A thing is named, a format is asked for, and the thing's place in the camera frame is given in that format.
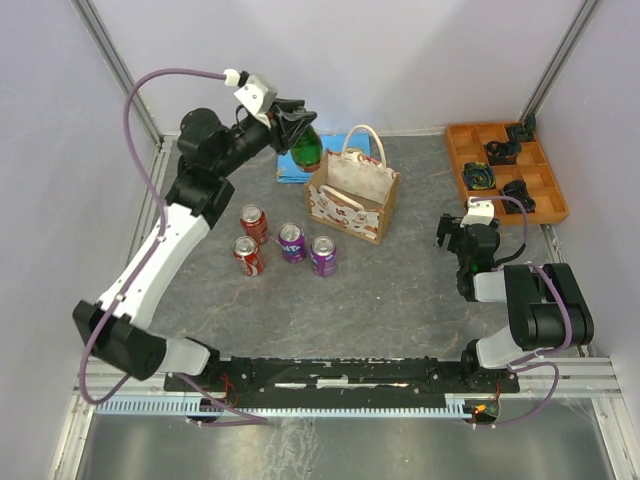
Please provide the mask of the dark green glass bottle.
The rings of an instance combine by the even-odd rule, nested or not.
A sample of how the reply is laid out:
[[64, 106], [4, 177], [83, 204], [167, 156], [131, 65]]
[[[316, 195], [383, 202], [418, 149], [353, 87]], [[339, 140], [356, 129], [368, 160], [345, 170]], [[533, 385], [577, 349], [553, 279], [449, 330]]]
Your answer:
[[300, 135], [291, 148], [291, 156], [296, 167], [306, 173], [316, 171], [323, 157], [323, 145], [320, 136], [311, 126]]

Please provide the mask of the patterned canvas tote bag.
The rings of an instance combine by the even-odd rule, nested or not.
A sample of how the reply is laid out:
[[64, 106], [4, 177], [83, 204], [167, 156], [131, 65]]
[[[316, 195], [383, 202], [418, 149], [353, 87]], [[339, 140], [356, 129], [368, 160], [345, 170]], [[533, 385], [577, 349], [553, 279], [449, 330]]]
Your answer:
[[[365, 131], [377, 145], [377, 159], [350, 145], [351, 137]], [[319, 169], [305, 184], [310, 219], [357, 238], [380, 244], [395, 208], [401, 173], [392, 169], [375, 130], [354, 126], [339, 151], [326, 150]]]

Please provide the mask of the red soda can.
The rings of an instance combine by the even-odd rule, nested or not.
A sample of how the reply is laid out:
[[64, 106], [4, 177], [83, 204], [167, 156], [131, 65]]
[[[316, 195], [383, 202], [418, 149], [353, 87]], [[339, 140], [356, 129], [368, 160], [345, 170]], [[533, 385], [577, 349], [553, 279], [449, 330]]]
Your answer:
[[264, 260], [259, 245], [252, 237], [239, 237], [234, 242], [233, 254], [245, 275], [255, 277], [264, 271]]
[[269, 228], [266, 213], [255, 204], [249, 204], [240, 212], [240, 223], [246, 234], [253, 238], [259, 245], [269, 240]]

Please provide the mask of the purple soda can front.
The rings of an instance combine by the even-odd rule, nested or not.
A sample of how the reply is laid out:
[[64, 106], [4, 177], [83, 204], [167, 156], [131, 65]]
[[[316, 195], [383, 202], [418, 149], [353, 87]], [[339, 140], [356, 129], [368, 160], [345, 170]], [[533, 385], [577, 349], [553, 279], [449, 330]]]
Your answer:
[[306, 258], [305, 234], [298, 224], [285, 223], [278, 233], [278, 242], [283, 259], [288, 263], [300, 263]]

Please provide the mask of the purple soda can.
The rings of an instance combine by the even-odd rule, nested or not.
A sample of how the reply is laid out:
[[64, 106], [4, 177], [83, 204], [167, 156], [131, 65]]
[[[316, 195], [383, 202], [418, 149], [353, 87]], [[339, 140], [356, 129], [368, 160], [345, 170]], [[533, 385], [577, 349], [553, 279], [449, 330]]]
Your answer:
[[331, 276], [336, 271], [336, 254], [337, 247], [333, 239], [328, 236], [316, 237], [310, 248], [314, 272], [320, 277]]
[[288, 263], [300, 263], [306, 258], [305, 234], [298, 224], [285, 223], [278, 233], [278, 242], [283, 259]]

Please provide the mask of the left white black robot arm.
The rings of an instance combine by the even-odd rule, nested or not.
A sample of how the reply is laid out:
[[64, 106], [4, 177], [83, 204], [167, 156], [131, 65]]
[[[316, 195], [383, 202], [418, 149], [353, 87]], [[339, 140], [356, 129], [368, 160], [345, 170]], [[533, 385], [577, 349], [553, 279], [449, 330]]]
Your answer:
[[229, 204], [234, 193], [229, 176], [267, 147], [287, 152], [316, 116], [302, 100], [275, 99], [264, 122], [247, 115], [227, 127], [207, 108], [183, 117], [166, 217], [121, 277], [97, 301], [82, 300], [73, 310], [74, 323], [94, 357], [137, 380], [178, 371], [201, 390], [219, 383], [217, 350], [193, 339], [164, 339], [148, 328], [177, 270]]

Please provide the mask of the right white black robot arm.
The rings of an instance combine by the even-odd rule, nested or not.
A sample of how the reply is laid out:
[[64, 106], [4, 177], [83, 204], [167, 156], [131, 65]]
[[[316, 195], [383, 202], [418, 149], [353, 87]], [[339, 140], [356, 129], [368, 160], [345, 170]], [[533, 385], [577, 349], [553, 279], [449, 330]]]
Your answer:
[[494, 258], [500, 246], [499, 221], [471, 222], [468, 216], [441, 215], [436, 245], [456, 255], [456, 287], [468, 302], [503, 303], [507, 325], [469, 342], [458, 362], [429, 373], [434, 380], [487, 391], [513, 378], [525, 363], [570, 347], [591, 343], [594, 321], [571, 267], [566, 263], [514, 264], [521, 245], [508, 258]]

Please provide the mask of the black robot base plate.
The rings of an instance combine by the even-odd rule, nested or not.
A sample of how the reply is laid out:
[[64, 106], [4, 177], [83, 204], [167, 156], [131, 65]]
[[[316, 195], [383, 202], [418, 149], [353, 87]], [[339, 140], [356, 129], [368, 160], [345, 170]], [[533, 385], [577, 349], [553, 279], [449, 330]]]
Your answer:
[[468, 361], [403, 359], [282, 359], [233, 357], [195, 383], [229, 393], [241, 408], [439, 408], [447, 394], [518, 393], [516, 374]]

